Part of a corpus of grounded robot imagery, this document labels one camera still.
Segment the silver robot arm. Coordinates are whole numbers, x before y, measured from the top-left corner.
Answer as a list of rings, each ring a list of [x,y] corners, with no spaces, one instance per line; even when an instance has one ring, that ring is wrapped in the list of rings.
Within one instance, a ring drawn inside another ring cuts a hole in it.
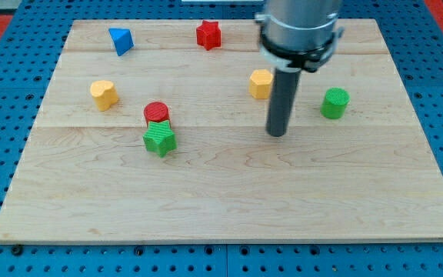
[[[260,53],[277,69],[316,72],[333,56],[341,0],[267,0],[255,15]]]

